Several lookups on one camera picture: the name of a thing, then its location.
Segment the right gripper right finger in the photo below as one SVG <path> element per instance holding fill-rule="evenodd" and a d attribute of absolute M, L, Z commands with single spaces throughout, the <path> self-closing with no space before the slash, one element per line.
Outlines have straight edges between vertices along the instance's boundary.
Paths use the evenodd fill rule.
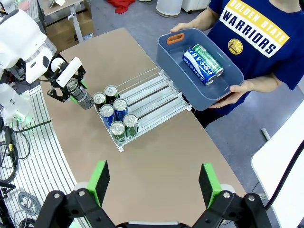
<path fill-rule="evenodd" d="M 234 222 L 237 228 L 270 228 L 271 222 L 259 195 L 238 196 L 223 190 L 212 164 L 203 163 L 199 185 L 206 210 L 194 223 L 195 228 L 218 228 L 224 220 Z"/>

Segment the person left hand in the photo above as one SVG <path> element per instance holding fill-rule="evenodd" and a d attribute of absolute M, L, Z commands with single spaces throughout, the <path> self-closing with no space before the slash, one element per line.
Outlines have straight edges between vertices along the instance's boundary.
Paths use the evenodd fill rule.
<path fill-rule="evenodd" d="M 241 85 L 232 85 L 229 96 L 213 104 L 210 108 L 221 108 L 226 105 L 235 104 L 245 93 L 252 89 L 252 83 L 245 80 Z"/>

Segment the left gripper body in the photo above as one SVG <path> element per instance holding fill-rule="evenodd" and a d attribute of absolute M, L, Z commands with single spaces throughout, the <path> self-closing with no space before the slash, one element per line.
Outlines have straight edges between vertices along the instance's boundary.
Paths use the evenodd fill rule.
<path fill-rule="evenodd" d="M 44 73 L 44 76 L 53 88 L 60 88 L 61 86 L 58 84 L 58 78 L 61 75 L 61 73 L 62 73 L 61 70 L 56 70 L 55 72 L 52 72 L 51 70 L 47 70 Z"/>

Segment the person right hand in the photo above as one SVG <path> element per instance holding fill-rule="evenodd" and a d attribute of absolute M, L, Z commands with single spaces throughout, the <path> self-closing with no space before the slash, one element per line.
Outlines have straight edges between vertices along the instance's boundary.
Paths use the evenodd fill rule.
<path fill-rule="evenodd" d="M 190 22 L 189 23 L 179 23 L 178 25 L 176 25 L 175 27 L 173 27 L 170 30 L 170 33 L 178 32 L 180 30 L 189 29 L 189 28 L 193 28 L 193 25 Z"/>

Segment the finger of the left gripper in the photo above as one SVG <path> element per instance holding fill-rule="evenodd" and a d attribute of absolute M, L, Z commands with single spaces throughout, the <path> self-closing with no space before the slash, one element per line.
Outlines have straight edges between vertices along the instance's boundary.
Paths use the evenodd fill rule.
<path fill-rule="evenodd" d="M 86 74 L 85 69 L 83 68 L 83 66 L 81 65 L 76 73 L 76 79 L 78 80 L 78 83 L 80 85 L 82 85 L 85 89 L 87 89 L 87 84 L 84 82 L 84 76 Z"/>
<path fill-rule="evenodd" d="M 68 101 L 68 100 L 70 100 L 70 101 L 72 101 L 72 102 L 74 102 L 74 103 L 77 103 L 77 101 L 76 101 L 76 99 L 68 92 L 68 90 L 67 90 L 67 88 L 61 88 L 61 87 L 58 87 L 58 89 L 60 89 L 60 91 L 61 91 L 61 95 L 59 95 L 58 93 L 57 93 L 57 90 L 56 90 L 57 88 L 55 88 L 55 87 L 51 87 L 49 90 L 48 90 L 48 92 L 47 92 L 47 94 L 50 96 L 50 97 L 52 97 L 52 98 L 54 98 L 54 99 L 56 99 L 56 100 L 58 100 L 58 101 L 61 101 L 61 102 L 66 102 L 66 101 Z"/>

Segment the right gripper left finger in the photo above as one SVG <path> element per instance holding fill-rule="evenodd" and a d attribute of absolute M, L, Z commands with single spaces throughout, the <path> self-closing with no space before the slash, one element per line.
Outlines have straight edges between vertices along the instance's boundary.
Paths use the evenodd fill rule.
<path fill-rule="evenodd" d="M 85 188 L 69 194 L 51 191 L 34 224 L 36 228 L 68 228 L 74 219 L 85 218 L 92 228 L 114 228 L 102 203 L 110 181 L 108 162 L 99 161 Z"/>

